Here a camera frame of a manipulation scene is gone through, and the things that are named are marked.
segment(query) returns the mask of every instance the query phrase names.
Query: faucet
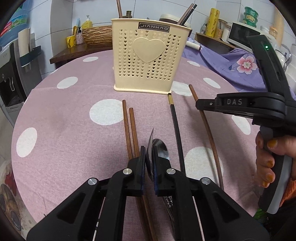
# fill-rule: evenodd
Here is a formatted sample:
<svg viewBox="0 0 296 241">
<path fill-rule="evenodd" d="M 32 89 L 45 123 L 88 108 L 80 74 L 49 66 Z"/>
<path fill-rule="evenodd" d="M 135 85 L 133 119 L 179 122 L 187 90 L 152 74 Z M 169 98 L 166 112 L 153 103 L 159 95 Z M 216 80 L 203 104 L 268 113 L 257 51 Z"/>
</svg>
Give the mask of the faucet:
<svg viewBox="0 0 296 241">
<path fill-rule="evenodd" d="M 292 61 L 292 55 L 291 55 L 291 52 L 290 52 L 289 48 L 286 45 L 282 44 L 282 46 L 285 49 L 287 49 L 288 52 L 289 52 L 289 57 L 287 58 L 287 61 L 284 63 L 284 66 L 283 66 L 283 71 L 286 72 L 289 63 L 291 63 L 291 61 Z"/>
</svg>

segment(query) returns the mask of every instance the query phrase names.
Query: microwave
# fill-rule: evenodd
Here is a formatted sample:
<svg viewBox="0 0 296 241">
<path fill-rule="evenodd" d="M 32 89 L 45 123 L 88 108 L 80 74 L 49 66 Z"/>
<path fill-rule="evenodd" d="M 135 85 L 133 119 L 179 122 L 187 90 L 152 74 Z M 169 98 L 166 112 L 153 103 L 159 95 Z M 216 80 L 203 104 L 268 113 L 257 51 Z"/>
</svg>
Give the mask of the microwave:
<svg viewBox="0 0 296 241">
<path fill-rule="evenodd" d="M 244 23 L 239 23 L 239 22 L 234 22 L 232 24 L 227 41 L 237 46 L 238 48 L 241 48 L 250 53 L 253 53 L 251 46 L 249 44 L 249 41 L 247 40 L 247 37 L 261 35 L 261 34 L 264 34 L 267 37 L 267 39 L 271 43 L 271 46 L 274 48 L 274 50 L 279 50 L 276 39 L 273 36 L 271 36 L 270 34 L 264 33 L 257 28 L 254 28 L 252 26 L 246 25 Z"/>
</svg>

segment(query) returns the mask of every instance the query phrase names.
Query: metal screw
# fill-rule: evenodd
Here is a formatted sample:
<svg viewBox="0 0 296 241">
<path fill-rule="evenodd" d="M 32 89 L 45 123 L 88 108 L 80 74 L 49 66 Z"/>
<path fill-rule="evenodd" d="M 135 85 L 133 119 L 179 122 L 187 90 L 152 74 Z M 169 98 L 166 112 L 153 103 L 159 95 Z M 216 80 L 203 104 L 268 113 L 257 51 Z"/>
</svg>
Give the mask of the metal screw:
<svg viewBox="0 0 296 241">
<path fill-rule="evenodd" d="M 208 185 L 211 183 L 211 180 L 207 177 L 204 177 L 201 179 L 202 183 L 205 184 L 205 185 Z"/>
<path fill-rule="evenodd" d="M 89 179 L 89 180 L 87 181 L 87 183 L 88 183 L 89 185 L 95 185 L 95 184 L 97 183 L 97 180 L 96 180 L 95 178 L 91 178 L 91 179 Z"/>
<path fill-rule="evenodd" d="M 122 172 L 123 172 L 123 174 L 125 174 L 125 175 L 129 175 L 129 174 L 131 174 L 133 171 L 132 171 L 132 169 L 125 168 Z"/>
<path fill-rule="evenodd" d="M 176 170 L 175 169 L 173 169 L 173 168 L 167 169 L 167 174 L 173 175 L 175 173 L 176 173 Z"/>
</svg>

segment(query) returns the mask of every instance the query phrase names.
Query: heart-shaped cutout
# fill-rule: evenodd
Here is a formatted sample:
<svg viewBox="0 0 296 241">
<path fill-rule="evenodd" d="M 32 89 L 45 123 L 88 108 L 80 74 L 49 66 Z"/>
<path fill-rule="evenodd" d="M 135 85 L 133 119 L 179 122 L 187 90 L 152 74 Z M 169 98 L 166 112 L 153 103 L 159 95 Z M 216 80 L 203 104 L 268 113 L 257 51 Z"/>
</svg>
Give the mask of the heart-shaped cutout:
<svg viewBox="0 0 296 241">
<path fill-rule="evenodd" d="M 160 39 L 137 38 L 133 42 L 133 50 L 140 60 L 149 63 L 163 53 L 165 44 Z"/>
</svg>

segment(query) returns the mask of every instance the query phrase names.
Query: polka dot tablecloth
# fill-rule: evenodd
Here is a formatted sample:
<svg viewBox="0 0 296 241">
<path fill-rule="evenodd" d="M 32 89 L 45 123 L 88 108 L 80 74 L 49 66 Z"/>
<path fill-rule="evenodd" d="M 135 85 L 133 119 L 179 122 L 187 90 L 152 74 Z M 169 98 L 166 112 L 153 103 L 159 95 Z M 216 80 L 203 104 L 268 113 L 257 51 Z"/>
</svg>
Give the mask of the polka dot tablecloth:
<svg viewBox="0 0 296 241">
<path fill-rule="evenodd" d="M 188 84 L 199 98 L 236 92 L 226 80 L 198 63 L 182 58 L 172 96 L 179 122 L 188 177 L 207 176 L 218 183 L 211 146 Z M 122 100 L 135 112 L 139 145 L 154 138 L 167 145 L 171 165 L 180 169 L 176 138 L 166 95 L 116 92 L 113 53 L 82 57 L 49 75 L 30 93 L 12 137 L 12 166 L 25 205 L 39 222 L 90 177 L 110 178 L 128 162 Z M 221 161 L 224 188 L 251 215 L 255 136 L 251 120 L 206 112 Z M 161 198 L 146 180 L 158 240 L 173 234 Z M 126 203 L 123 240 L 144 240 L 135 198 Z"/>
</svg>

